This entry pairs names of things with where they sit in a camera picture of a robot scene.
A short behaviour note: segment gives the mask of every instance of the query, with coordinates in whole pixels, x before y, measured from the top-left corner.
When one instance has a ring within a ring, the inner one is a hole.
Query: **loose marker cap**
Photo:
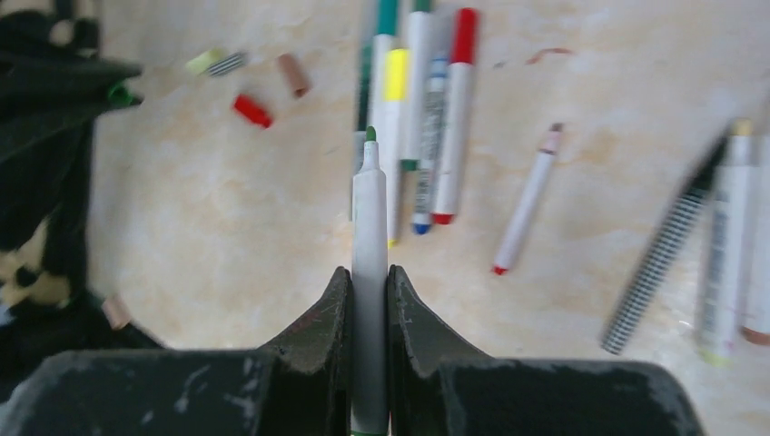
[[[210,66],[221,61],[225,57],[225,52],[219,48],[213,48],[207,52],[203,52],[194,57],[191,61],[184,65],[190,73],[195,75],[203,74]]]
[[[120,330],[131,322],[131,315],[125,307],[123,299],[118,294],[111,295],[104,300],[102,312],[113,330]]]
[[[300,98],[311,90],[308,76],[302,71],[300,63],[292,54],[284,53],[278,56],[278,66],[283,72],[283,77],[291,88],[294,98]]]
[[[265,129],[272,124],[272,118],[261,106],[253,101],[248,95],[238,94],[238,98],[235,99],[235,103],[232,104],[232,108],[238,111],[240,114],[246,117],[254,124],[259,124]]]

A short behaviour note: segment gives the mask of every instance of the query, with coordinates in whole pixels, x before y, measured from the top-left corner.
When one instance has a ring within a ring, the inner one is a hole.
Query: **brown cap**
[[[300,63],[289,53],[278,56],[278,66],[286,77],[286,82],[291,88],[294,98],[300,98],[311,90],[311,83],[308,76],[302,71]]]
[[[125,303],[120,298],[120,295],[114,294],[104,300],[102,312],[104,312],[104,316],[113,330],[121,330],[131,322],[131,314],[128,313],[128,309],[125,307]]]
[[[741,332],[744,334],[746,340],[751,343],[765,346],[770,345],[770,334],[755,332],[751,329],[747,329],[746,327],[743,327]]]

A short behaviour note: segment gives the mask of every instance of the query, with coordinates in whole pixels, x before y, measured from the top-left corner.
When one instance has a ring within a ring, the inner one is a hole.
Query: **green marker cap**
[[[403,159],[401,161],[401,171],[417,171],[417,161],[414,159]]]
[[[399,24],[399,0],[380,0],[377,35],[396,35]]]
[[[414,12],[430,12],[430,0],[414,0]]]
[[[127,106],[133,103],[133,95],[131,95],[123,83],[119,83],[107,90],[107,101],[112,104]]]

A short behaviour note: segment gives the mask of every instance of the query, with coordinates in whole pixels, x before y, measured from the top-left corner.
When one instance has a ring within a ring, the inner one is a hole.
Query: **brown marker cap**
[[[744,334],[746,340],[751,343],[764,346],[770,345],[770,334],[755,332],[746,327],[741,328],[741,332]]]
[[[311,90],[311,83],[297,59],[289,53],[278,56],[278,66],[286,77],[294,98],[300,98]]]

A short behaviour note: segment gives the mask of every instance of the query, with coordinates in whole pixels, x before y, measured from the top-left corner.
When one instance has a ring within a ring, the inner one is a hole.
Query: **white marker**
[[[444,93],[447,88],[448,59],[433,59],[430,63],[428,92],[425,95],[425,116],[420,145],[420,171],[417,179],[417,199],[414,203],[412,224],[414,233],[425,234],[430,230],[433,219],[430,210],[433,206],[433,193],[436,181],[436,161],[441,145],[441,122],[444,115]]]
[[[350,425],[354,432],[388,433],[385,282],[388,236],[385,173],[374,128],[367,128],[363,165],[353,177],[353,383]]]
[[[471,78],[476,41],[477,11],[464,7],[457,13],[457,33],[449,64],[447,113],[441,138],[441,158],[433,222],[449,224],[458,212],[460,175],[468,140]]]
[[[751,343],[770,345],[770,134],[762,138],[758,152],[758,189],[752,195],[756,208],[754,258],[741,331]]]
[[[398,27],[399,1],[380,0],[377,17],[377,34],[374,35],[371,55],[371,82],[369,89],[369,125],[382,136],[384,128],[384,101],[382,99],[388,74],[388,53],[395,46]],[[380,161],[384,162],[382,150]]]
[[[518,200],[516,211],[508,223],[508,229],[506,229],[505,236],[503,236],[503,242],[500,244],[498,254],[495,256],[492,272],[497,275],[506,273],[521,253],[524,237],[527,235],[529,224],[532,221],[532,215],[538,207],[538,200],[543,193],[543,188],[548,180],[548,173],[556,158],[558,143],[561,139],[561,129],[561,123],[553,124],[550,132],[548,132],[546,143],[538,151],[535,166],[529,172],[527,184],[524,185],[524,192],[521,194],[521,199]]]
[[[401,152],[401,165],[404,171],[417,170],[418,158],[420,157],[425,81],[428,79],[428,64],[430,62],[431,23],[430,0],[415,0],[414,11],[409,15],[409,30],[407,32],[410,65],[407,112],[404,119],[404,143]]]
[[[401,112],[406,97],[406,75],[409,52],[403,48],[390,50],[385,83],[384,128],[380,131],[382,171],[385,172],[388,205],[388,247],[399,239],[401,165]]]
[[[348,219],[353,221],[353,177],[359,173],[363,165],[363,147],[366,142],[366,132],[353,132],[353,171],[350,176],[350,204],[348,209]]]
[[[751,122],[738,120],[725,160],[716,168],[716,197],[704,290],[700,349],[704,359],[729,361],[746,282],[745,235],[752,187]]]

